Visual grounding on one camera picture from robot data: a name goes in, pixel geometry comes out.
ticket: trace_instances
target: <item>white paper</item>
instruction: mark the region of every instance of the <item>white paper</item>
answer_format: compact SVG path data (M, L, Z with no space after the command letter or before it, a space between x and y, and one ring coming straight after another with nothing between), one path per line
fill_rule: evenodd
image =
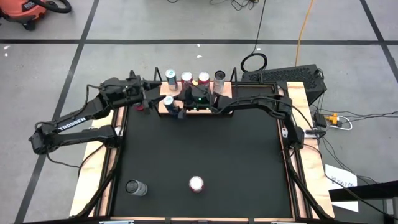
M356 187L357 186L357 178L356 175L337 168L337 167L333 167L333 166L329 166L329 165L325 165L325 174L333 179L334 181L340 183L341 185L343 185L344 187ZM334 183L333 181L329 180L329 190L333 190L333 189L342 189L342 187L336 183ZM358 201L354 201L354 202L332 202L332 205L335 205L337 207L340 208L345 208L348 210L351 210L353 212L358 212Z

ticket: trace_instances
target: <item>black table surface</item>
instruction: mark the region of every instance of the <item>black table surface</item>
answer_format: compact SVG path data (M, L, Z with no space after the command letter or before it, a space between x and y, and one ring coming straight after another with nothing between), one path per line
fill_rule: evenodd
M271 94L272 88L238 87L238 92ZM112 216L292 217L277 121L261 110L178 120L131 108L125 137ZM205 183L200 194L188 187L195 175ZM147 195L128 194L131 179L147 184Z

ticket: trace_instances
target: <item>soda can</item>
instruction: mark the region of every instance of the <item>soda can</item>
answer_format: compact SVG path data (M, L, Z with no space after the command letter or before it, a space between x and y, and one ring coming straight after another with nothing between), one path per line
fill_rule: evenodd
M181 86L182 88L186 88L187 86L192 85L193 77L190 72L183 72L181 75Z
M198 84L209 87L210 86L210 75L207 72L201 72L198 76Z
M126 184L126 191L131 195L144 196L148 192L148 186L138 180L130 180Z
M203 179L198 176L194 176L189 180L189 187L195 193L200 193L204 187Z
M175 71L172 69L168 69L165 73L167 84L169 84L170 90L178 90L177 76L175 75Z
M213 93L222 94L224 90L224 83L225 83L225 73L223 71L217 71L214 74Z
M174 98L172 96L166 96L163 99L163 104L166 107L169 114L178 115L178 106L175 104Z

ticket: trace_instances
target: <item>gray floor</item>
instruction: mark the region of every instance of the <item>gray floor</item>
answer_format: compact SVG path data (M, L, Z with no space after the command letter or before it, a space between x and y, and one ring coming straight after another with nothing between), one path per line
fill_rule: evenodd
M35 122L52 118L78 40L96 1L70 0L72 14L48 13L34 32L25 31L19 24L0 21L1 223L12 223L16 218L37 160L27 138L33 133ZM268 0L259 38L297 40L309 2ZM366 2L383 38L398 40L398 17L395 16L398 2ZM148 79L153 77L156 66L161 72L174 68L178 73L186 70L231 73L252 51L253 44L222 44L227 41L204 44L208 42L201 40L254 40L261 8L258 4L251 11L237 12L228 2L211 6L207 0L179 0L175 4L166 0L99 0L87 39L102 42L85 44L81 55L77 54L80 59L76 70L71 70L74 76L62 114L81 107L87 83L97 85L109 77L126 78L130 69ZM20 44L19 39L29 44ZM164 41L168 39L199 41L169 44ZM35 40L60 41L36 44ZM106 44L106 40L155 41L151 44L130 41L121 45ZM317 0L303 40L330 40L325 44L332 44L333 40L377 40L377 37L360 0ZM325 73L328 91L324 108L361 114L398 110L398 82L381 44L302 46L299 64L315 63ZM268 56L268 68L294 65L294 44L257 47ZM388 50L398 59L398 46L389 45ZM259 63L252 59L248 68L255 69ZM398 179L395 172L398 169L398 120L358 121L352 131L333 129L326 137L338 157L356 173L377 181ZM52 155L54 159L79 164L84 148L84 145L63 147ZM321 150L324 163L336 166L322 144ZM67 218L76 178L75 169L46 161L25 221Z

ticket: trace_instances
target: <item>shop vacuum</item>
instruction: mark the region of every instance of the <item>shop vacuum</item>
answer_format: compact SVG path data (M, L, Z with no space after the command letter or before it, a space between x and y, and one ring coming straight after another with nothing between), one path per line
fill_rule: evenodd
M44 17L47 10L57 13L69 13L72 10L67 0L59 0L65 7L45 0L0 0L0 17L9 22L18 22L26 30L34 30L35 22Z

